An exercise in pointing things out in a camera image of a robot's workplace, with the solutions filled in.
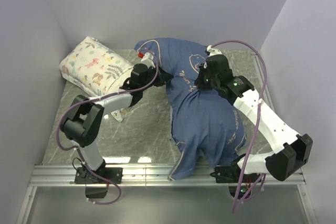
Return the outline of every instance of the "blue garment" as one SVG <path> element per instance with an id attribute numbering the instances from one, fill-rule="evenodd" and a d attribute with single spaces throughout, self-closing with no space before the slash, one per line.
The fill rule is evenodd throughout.
<path id="1" fill-rule="evenodd" d="M 135 50 L 146 48 L 155 53 L 161 68 L 174 76 L 166 85 L 173 109 L 172 137 L 181 152 L 169 179 L 193 173 L 200 151 L 212 167 L 228 166 L 246 142 L 244 126 L 237 110 L 217 91 L 200 91 L 194 82 L 198 67 L 205 63 L 206 47 L 172 38 L 140 41 Z"/>

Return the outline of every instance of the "silver metal frame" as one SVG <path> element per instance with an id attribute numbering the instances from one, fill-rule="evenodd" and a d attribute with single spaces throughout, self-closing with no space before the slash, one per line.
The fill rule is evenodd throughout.
<path id="1" fill-rule="evenodd" d="M 264 79 L 261 64 L 259 59 L 254 55 L 254 63 L 258 73 L 258 79 L 260 85 Z M 264 93 L 264 100 L 274 110 L 268 89 L 266 87 Z M 114 164 L 107 165 L 108 167 L 122 167 L 122 183 L 121 187 L 127 186 L 234 186 L 237 184 L 217 184 L 215 179 L 210 177 L 210 173 L 214 170 L 207 165 L 197 166 L 194 175 L 177 180 L 168 181 L 167 176 L 173 165 L 155 165 L 155 164 Z M 31 206 L 34 201 L 35 193 L 37 187 L 61 187 L 61 186 L 102 186 L 105 187 L 106 184 L 94 184 L 94 185 L 76 185 L 74 184 L 74 177 L 76 171 L 70 165 L 65 166 L 43 166 L 36 165 L 34 167 L 32 176 L 30 178 L 29 186 L 27 188 L 27 193 L 24 198 L 19 217 L 17 219 L 17 224 L 24 224 L 27 222 Z M 272 176 L 266 176 L 266 185 L 298 185 L 300 197 L 304 210 L 306 212 L 309 224 L 316 224 L 316 215 L 309 198 L 306 181 L 302 174 L 302 171 L 298 171 L 292 174 L 286 181 L 280 182 L 274 179 Z"/>

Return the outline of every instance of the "marble surface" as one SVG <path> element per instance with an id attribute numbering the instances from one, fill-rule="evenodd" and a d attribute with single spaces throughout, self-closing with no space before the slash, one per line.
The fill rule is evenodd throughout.
<path id="1" fill-rule="evenodd" d="M 140 62 L 133 50 L 115 50 L 132 63 Z M 250 51 L 236 50 L 223 52 L 235 75 L 243 75 L 260 90 L 254 56 Z M 74 98 L 85 93 L 77 86 L 66 83 L 54 127 L 43 159 L 44 165 L 71 164 L 77 157 L 74 150 L 64 152 L 56 143 L 55 131 L 62 113 L 71 105 Z M 254 126 L 242 115 L 247 137 L 251 138 Z M 61 143 L 70 146 L 70 141 L 61 133 Z M 165 87 L 152 87 L 143 94 L 143 99 L 130 109 L 122 123 L 111 116 L 102 120 L 97 144 L 107 163 L 156 163 L 173 164 L 180 153 L 170 142 L 170 106 L 166 99 Z M 270 146 L 258 134 L 252 153 L 269 152 Z"/>

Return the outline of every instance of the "white pillow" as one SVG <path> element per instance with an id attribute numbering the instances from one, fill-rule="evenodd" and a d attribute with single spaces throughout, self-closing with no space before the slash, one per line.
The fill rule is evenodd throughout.
<path id="1" fill-rule="evenodd" d="M 86 37 L 60 63 L 59 69 L 64 79 L 95 97 L 117 92 L 130 76 L 133 65 L 97 39 Z M 128 109 L 111 114 L 122 122 Z"/>

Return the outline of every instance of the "gray wall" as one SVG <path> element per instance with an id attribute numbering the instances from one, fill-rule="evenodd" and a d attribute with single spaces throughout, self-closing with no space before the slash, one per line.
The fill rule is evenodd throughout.
<path id="1" fill-rule="evenodd" d="M 203 44 L 264 42 L 286 0 L 48 0 L 72 46 L 85 36 L 114 48 L 175 37 Z"/>
<path id="2" fill-rule="evenodd" d="M 336 223 L 336 0 L 287 0 L 262 49 L 276 111 L 314 140 L 303 168 L 322 224 Z"/>
<path id="3" fill-rule="evenodd" d="M 49 139 L 69 45 L 45 0 L 0 0 L 0 49 L 0 222 L 10 224 Z"/>

